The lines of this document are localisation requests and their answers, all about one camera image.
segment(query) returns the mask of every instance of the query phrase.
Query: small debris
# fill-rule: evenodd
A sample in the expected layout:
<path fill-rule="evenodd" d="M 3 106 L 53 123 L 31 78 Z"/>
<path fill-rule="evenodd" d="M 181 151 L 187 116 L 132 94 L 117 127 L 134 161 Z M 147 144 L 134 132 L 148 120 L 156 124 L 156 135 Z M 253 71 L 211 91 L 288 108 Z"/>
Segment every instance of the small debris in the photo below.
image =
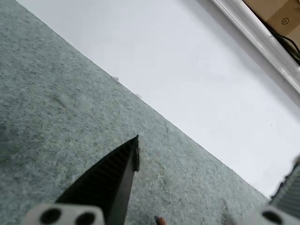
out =
<path fill-rule="evenodd" d="M 164 218 L 162 218 L 162 217 L 155 216 L 154 219 L 155 219 L 156 225 L 167 225 Z"/>

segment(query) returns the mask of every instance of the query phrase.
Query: white wall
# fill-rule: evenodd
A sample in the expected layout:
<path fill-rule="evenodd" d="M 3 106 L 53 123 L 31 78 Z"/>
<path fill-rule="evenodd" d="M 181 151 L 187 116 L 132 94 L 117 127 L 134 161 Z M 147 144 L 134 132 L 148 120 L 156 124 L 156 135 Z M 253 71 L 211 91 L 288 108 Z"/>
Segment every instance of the white wall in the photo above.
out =
<path fill-rule="evenodd" d="M 300 98 L 209 0 L 19 0 L 266 196 L 300 148 Z"/>

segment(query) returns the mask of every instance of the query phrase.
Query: mounting hole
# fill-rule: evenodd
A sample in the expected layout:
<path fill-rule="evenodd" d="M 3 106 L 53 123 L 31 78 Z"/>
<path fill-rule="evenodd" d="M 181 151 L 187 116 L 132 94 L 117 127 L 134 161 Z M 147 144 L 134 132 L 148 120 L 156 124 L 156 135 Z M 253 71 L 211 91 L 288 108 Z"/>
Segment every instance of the mounting hole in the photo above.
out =
<path fill-rule="evenodd" d="M 60 216 L 61 216 L 60 209 L 53 208 L 53 209 L 49 209 L 49 210 L 45 211 L 42 214 L 40 221 L 42 224 L 53 224 L 59 220 Z"/>
<path fill-rule="evenodd" d="M 86 212 L 81 214 L 76 219 L 76 225 L 91 225 L 95 221 L 95 215 L 92 212 Z"/>
<path fill-rule="evenodd" d="M 265 217 L 268 221 L 271 221 L 275 224 L 282 224 L 282 219 L 275 212 L 265 211 L 262 213 L 262 216 Z"/>

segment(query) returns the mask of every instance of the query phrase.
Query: green carpet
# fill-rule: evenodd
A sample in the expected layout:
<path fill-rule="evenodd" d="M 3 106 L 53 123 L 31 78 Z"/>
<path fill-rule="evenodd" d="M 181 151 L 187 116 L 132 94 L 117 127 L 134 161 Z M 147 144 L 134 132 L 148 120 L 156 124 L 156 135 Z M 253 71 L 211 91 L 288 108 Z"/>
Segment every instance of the green carpet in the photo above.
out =
<path fill-rule="evenodd" d="M 137 134 L 141 169 L 126 224 L 151 225 L 161 215 L 170 225 L 229 225 L 266 202 L 14 0 L 0 2 L 0 78 L 2 225 L 54 202 Z"/>

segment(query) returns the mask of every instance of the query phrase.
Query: cardboard box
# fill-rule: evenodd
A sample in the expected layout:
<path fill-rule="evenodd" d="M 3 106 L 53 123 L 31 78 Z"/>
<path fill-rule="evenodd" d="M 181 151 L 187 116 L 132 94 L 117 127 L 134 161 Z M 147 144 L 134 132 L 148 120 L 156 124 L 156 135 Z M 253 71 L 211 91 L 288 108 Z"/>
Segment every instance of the cardboard box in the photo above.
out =
<path fill-rule="evenodd" d="M 300 48 L 299 0 L 243 1 L 278 34 L 290 38 Z"/>

